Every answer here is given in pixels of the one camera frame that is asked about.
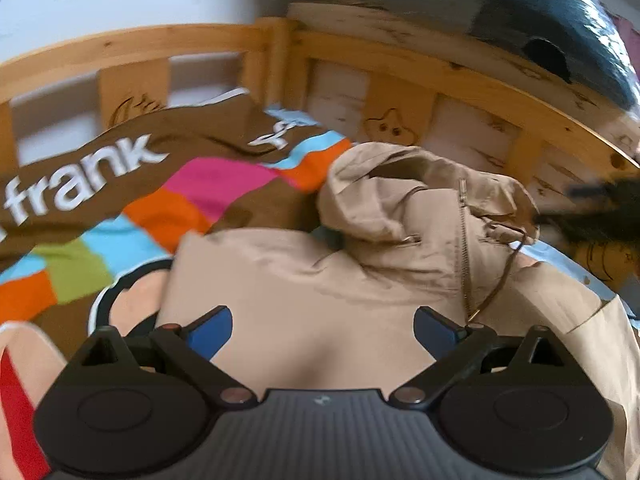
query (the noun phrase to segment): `colorful blanket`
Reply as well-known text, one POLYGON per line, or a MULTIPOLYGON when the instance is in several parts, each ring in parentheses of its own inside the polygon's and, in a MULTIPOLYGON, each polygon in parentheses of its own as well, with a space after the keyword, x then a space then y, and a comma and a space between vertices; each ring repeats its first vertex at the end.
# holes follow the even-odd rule
POLYGON ((31 420, 63 355, 104 324, 152 330, 153 294, 186 232, 311 231, 316 191, 350 146, 235 92, 140 116, 0 178, 0 479, 46 475, 31 420))

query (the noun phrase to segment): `white logo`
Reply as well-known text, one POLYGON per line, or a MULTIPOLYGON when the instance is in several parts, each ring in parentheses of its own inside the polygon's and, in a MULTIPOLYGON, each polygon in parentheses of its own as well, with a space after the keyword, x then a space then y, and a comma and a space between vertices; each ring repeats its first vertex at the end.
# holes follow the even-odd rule
POLYGON ((326 396, 326 395, 322 395, 319 397, 316 397, 314 399, 314 402, 318 405, 318 406, 326 406, 328 404, 331 404, 331 397, 326 396))
POLYGON ((285 148, 288 145, 288 142, 282 138, 284 134, 286 134, 290 129, 295 128, 296 126, 306 126, 306 124, 301 121, 293 120, 293 121, 278 121, 273 125, 273 133, 266 134, 258 137, 255 140, 249 142, 249 146, 260 146, 260 144, 272 144, 278 150, 285 148))
MULTIPOLYGON (((142 162, 157 164, 167 157, 168 153, 154 153, 146 148, 149 135, 138 137, 135 142, 124 138, 116 141, 116 146, 104 146, 91 155, 84 156, 80 164, 68 164, 55 171, 50 178, 43 176, 36 184, 26 190, 19 190, 20 178, 14 177, 4 190, 4 208, 11 212, 17 225, 23 224, 29 217, 24 207, 27 200, 36 216, 44 216, 49 207, 44 202, 43 192, 55 189, 53 205, 59 211, 71 211, 85 200, 89 200, 100 191, 106 181, 98 168, 104 160, 111 167, 114 176, 123 176, 137 170, 142 162)), ((0 227, 0 242, 6 232, 0 227)))

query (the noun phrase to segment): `metal zipper pull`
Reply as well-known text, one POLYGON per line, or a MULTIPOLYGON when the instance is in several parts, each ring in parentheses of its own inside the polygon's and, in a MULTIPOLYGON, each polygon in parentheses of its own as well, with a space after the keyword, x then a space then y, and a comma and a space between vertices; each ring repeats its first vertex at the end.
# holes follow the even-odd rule
POLYGON ((460 234, 462 236, 462 301, 467 319, 475 313, 471 297, 471 269, 469 265, 469 247, 466 239, 466 180, 458 183, 458 200, 460 204, 460 234))

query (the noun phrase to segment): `wood knot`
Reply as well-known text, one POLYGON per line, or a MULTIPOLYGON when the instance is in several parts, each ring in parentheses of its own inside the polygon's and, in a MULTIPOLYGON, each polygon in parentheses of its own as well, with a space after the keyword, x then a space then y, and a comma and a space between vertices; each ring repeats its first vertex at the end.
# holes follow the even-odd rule
POLYGON ((611 165, 617 170, 622 170, 625 167, 625 157, 622 156, 621 153, 614 152, 611 153, 610 157, 611 165))

